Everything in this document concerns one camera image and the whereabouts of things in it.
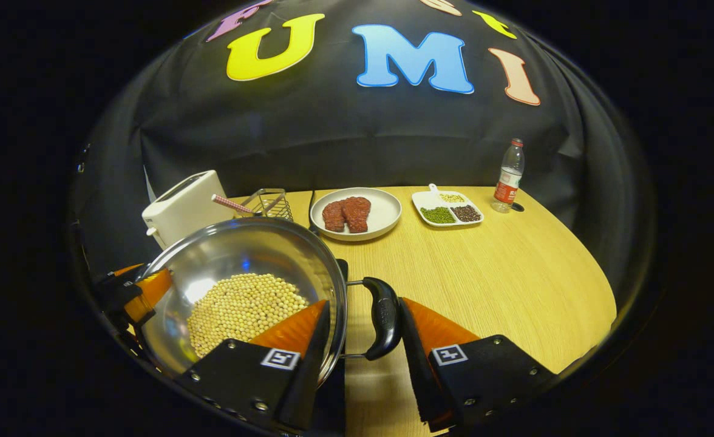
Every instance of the red striped straw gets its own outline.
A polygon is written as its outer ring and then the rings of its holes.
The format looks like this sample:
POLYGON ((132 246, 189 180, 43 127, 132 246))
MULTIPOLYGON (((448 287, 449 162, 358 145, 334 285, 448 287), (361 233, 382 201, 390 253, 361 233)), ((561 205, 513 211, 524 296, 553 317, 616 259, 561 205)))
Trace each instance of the red striped straw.
POLYGON ((236 211, 254 214, 254 211, 250 210, 249 208, 243 205, 238 205, 236 202, 229 201, 222 196, 218 196, 217 194, 212 194, 212 202, 226 206, 227 208, 235 209, 236 211))

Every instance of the white plate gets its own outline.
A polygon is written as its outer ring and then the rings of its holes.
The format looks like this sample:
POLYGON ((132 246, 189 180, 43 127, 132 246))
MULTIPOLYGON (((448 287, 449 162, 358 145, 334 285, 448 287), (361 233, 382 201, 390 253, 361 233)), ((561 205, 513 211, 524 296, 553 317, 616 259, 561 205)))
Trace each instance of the white plate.
POLYGON ((398 197, 387 191, 376 188, 344 188, 333 191, 318 199, 311 208, 311 222, 320 229, 324 235, 335 240, 363 241, 382 236, 398 224, 403 207, 398 197), (370 201, 370 214, 368 214, 368 232, 349 233, 349 225, 344 226, 344 232, 333 232, 324 229, 322 210, 330 204, 346 199, 346 197, 365 197, 370 201))
POLYGON ((418 193, 413 193, 412 196, 410 196, 410 199, 413 201, 413 206, 416 207, 416 211, 419 213, 419 217, 424 220, 429 226, 436 226, 436 227, 447 227, 447 226, 468 226, 468 225, 476 225, 477 223, 481 223, 484 221, 484 214, 481 212, 481 210, 478 209, 476 204, 471 202, 470 199, 468 199, 465 194, 458 193, 457 191, 439 191, 438 186, 435 185, 435 183, 431 183, 430 186, 430 191, 419 191, 418 193), (462 199, 465 199, 465 202, 446 202, 442 199, 441 194, 450 194, 454 196, 460 196, 462 199), (470 205, 473 207, 473 209, 476 210, 476 212, 481 216, 480 219, 474 221, 474 222, 463 222, 459 218, 457 218, 457 215, 454 214, 454 211, 451 210, 451 208, 456 208, 460 206, 466 206, 470 205), (449 213, 454 217, 454 223, 433 223, 427 220, 427 218, 424 216, 423 213, 421 213, 421 208, 424 209, 435 209, 435 208, 440 208, 444 207, 449 210, 449 213))

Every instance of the blue letter m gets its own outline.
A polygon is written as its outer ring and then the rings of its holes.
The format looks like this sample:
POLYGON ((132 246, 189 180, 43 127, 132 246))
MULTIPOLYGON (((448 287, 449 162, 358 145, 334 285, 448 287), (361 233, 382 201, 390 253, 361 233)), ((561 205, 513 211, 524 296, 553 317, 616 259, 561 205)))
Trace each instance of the blue letter m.
POLYGON ((435 74, 430 78, 433 88, 462 94, 473 92, 462 61, 461 50, 465 42, 456 36, 431 32, 419 47, 414 47, 390 25, 358 25, 352 32, 365 41, 365 72, 357 77, 357 83, 362 86, 393 86, 398 83, 398 75, 390 72, 392 58, 413 86, 421 83, 424 73, 434 63, 435 74))

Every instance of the black handle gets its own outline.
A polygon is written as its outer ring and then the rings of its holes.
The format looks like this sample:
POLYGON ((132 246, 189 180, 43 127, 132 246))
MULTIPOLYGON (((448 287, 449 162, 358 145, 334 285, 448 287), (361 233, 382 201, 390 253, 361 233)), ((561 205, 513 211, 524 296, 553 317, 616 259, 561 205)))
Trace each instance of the black handle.
POLYGON ((401 341, 398 295, 387 282, 376 277, 363 277, 362 284, 373 295, 370 316, 373 319, 373 329, 376 330, 376 340, 363 354, 366 359, 373 361, 390 353, 401 341))

